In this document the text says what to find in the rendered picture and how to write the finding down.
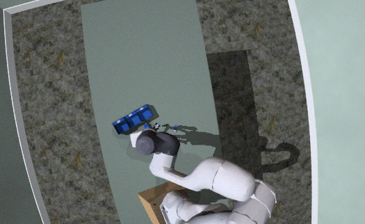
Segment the blue rack of three bins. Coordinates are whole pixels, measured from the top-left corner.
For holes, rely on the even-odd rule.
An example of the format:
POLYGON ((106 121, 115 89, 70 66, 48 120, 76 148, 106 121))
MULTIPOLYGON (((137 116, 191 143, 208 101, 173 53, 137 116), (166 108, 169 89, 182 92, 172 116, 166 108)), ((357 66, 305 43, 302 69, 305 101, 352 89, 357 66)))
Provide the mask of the blue rack of three bins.
POLYGON ((123 133, 124 131, 136 126, 137 124, 141 123, 142 121, 152 117, 153 114, 151 110, 149 111, 148 105, 144 105, 139 109, 135 110, 134 112, 130 113, 129 115, 124 116, 123 118, 117 120, 116 122, 112 123, 115 127, 115 130, 118 134, 123 133))

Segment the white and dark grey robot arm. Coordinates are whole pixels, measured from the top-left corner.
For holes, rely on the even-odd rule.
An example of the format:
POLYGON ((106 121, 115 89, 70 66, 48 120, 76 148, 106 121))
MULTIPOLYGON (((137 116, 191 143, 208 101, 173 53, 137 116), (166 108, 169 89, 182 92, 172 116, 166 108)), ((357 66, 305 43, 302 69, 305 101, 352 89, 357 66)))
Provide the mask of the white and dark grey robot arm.
POLYGON ((171 191, 160 205, 166 224, 180 224, 184 221, 185 224, 269 222, 277 202, 277 192, 269 182, 255 179, 252 173, 220 157, 206 158, 187 176, 174 168, 180 147, 176 136, 167 132, 157 132, 152 128, 130 135, 132 146, 136 147, 139 153, 154 153, 149 169, 155 176, 187 189, 210 189, 226 198, 238 200, 233 210, 229 210, 223 203, 200 204, 183 198, 185 196, 178 191, 171 191))

